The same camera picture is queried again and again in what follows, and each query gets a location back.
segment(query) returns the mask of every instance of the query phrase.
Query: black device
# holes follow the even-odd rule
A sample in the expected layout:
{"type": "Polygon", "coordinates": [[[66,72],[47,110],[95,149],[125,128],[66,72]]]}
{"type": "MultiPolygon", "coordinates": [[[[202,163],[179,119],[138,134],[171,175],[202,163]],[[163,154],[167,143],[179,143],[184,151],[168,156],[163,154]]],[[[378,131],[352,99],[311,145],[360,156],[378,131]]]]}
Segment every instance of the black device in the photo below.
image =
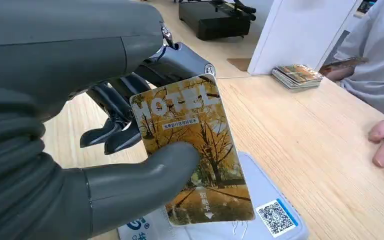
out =
{"type": "Polygon", "coordinates": [[[179,18],[201,40],[245,36],[255,21],[256,9],[240,0],[179,1],[179,18]]]}

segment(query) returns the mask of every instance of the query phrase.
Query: tree trunk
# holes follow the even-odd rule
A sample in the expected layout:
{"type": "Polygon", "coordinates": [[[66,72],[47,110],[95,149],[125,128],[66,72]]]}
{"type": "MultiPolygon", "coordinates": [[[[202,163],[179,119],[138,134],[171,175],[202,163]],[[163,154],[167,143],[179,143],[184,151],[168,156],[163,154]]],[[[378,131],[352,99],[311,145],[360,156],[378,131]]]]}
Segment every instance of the tree trunk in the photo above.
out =
{"type": "Polygon", "coordinates": [[[212,171],[215,175],[215,182],[217,183],[217,186],[219,189],[224,189],[225,186],[223,185],[222,177],[220,176],[219,168],[216,164],[211,164],[212,171]]]}

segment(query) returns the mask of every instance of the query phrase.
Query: blue logo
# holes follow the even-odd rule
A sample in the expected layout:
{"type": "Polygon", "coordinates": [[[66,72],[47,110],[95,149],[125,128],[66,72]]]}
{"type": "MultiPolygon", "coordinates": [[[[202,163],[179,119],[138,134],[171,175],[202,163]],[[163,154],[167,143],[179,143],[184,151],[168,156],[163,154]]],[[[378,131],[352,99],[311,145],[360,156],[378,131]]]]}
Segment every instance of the blue logo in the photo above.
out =
{"type": "Polygon", "coordinates": [[[148,229],[150,227],[150,224],[147,223],[147,221],[143,217],[139,218],[136,221],[127,223],[127,227],[129,227],[132,230],[139,230],[142,227],[142,224],[144,224],[143,227],[145,229],[148,229]]]}

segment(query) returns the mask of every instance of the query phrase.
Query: gray robotic arm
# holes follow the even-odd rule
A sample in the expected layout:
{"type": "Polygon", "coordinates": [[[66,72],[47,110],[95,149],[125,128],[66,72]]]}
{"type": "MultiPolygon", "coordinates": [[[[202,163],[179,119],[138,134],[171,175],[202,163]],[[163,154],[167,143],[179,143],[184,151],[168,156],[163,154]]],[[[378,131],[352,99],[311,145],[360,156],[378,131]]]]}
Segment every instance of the gray robotic arm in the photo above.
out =
{"type": "Polygon", "coordinates": [[[86,239],[169,202],[199,162],[189,144],[139,164],[62,169],[46,121],[72,96],[129,75],[162,45],[153,7],[113,0],[0,0],[0,239],[86,239]]]}

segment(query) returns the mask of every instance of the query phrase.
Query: light wood grain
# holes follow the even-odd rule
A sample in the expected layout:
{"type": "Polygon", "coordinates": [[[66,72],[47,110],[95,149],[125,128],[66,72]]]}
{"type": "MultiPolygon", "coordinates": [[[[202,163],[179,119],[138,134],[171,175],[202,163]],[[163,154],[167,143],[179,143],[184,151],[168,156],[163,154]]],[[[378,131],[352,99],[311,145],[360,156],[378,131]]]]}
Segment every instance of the light wood grain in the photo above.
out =
{"type": "Polygon", "coordinates": [[[184,23],[179,20],[179,4],[171,0],[147,1],[161,13],[165,25],[173,34],[175,42],[182,42],[194,50],[201,57],[212,63],[217,71],[218,78],[246,77],[250,76],[246,71],[240,71],[233,67],[227,59],[250,59],[256,48],[259,32],[250,32],[244,38],[229,37],[202,41],[184,23]]]}
{"type": "MultiPolygon", "coordinates": [[[[291,93],[270,76],[217,80],[235,144],[254,156],[297,208],[310,239],[384,240],[384,170],[371,163],[377,146],[367,132],[384,115],[324,79],[318,89],[291,93]]],[[[104,156],[79,148],[103,112],[85,95],[46,123],[46,150],[64,167],[135,163],[142,143],[104,156]]],[[[94,240],[116,240],[115,231],[94,240]]]]}

